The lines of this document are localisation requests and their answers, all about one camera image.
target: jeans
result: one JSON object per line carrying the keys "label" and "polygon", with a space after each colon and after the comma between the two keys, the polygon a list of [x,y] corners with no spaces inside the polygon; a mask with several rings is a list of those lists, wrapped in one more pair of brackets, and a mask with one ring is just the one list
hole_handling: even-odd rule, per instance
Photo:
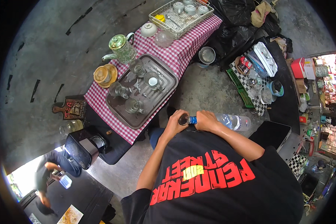
{"label": "jeans", "polygon": [[157,146],[159,137],[163,134],[164,128],[152,128],[148,132],[149,142],[153,149]]}
{"label": "jeans", "polygon": [[82,172],[82,167],[76,163],[75,160],[70,162],[68,158],[70,158],[70,155],[65,150],[58,152],[58,165],[73,177],[79,177]]}

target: black t-shirt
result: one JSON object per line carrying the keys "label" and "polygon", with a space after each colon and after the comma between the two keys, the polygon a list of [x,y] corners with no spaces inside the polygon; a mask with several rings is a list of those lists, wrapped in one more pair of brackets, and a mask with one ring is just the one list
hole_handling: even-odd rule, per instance
{"label": "black t-shirt", "polygon": [[36,185],[36,190],[38,191],[47,191],[47,181],[50,179],[50,173],[52,170],[48,170],[45,167],[46,162],[51,162],[54,164],[58,164],[58,152],[56,150],[52,150],[45,155],[43,155],[36,173],[35,173],[35,185]]}
{"label": "black t-shirt", "polygon": [[276,150],[248,162],[224,139],[185,130],[166,146],[153,191],[121,200],[126,223],[299,223],[300,184]]}

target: metal spoon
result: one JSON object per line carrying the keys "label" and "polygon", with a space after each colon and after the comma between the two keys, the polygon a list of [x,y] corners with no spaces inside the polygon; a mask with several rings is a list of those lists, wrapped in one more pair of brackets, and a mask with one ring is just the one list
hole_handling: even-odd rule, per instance
{"label": "metal spoon", "polygon": [[173,22],[179,29],[181,29],[181,27],[180,27],[177,23],[175,23],[175,22],[170,18],[170,16],[168,16],[167,14],[166,14],[166,19],[167,19],[167,20],[170,20],[170,21]]}

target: teapot spout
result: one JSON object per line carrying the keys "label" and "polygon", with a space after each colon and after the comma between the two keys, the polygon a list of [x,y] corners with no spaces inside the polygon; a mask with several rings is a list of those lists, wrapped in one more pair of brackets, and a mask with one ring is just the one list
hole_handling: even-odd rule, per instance
{"label": "teapot spout", "polygon": [[105,55],[102,57],[102,61],[108,60],[108,59],[117,59],[117,55],[115,54],[109,54],[109,55]]}

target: hand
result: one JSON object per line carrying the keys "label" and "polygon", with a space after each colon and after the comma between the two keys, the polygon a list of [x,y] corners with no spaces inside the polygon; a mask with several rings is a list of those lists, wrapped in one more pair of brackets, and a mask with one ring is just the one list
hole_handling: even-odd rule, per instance
{"label": "hand", "polygon": [[54,180],[57,180],[57,181],[61,180],[61,177],[60,177],[60,176],[56,176],[56,175],[54,175],[54,174],[52,174],[51,177],[52,177]]}
{"label": "hand", "polygon": [[212,132],[220,122],[216,119],[215,114],[210,111],[197,111],[197,124],[195,128],[199,131]]}
{"label": "hand", "polygon": [[166,129],[164,130],[163,134],[161,135],[161,138],[167,139],[170,141],[177,133],[183,131],[188,127],[188,124],[186,125],[180,125],[178,123],[179,118],[183,114],[188,114],[189,113],[185,110],[176,110],[172,116],[170,116],[168,124]]}

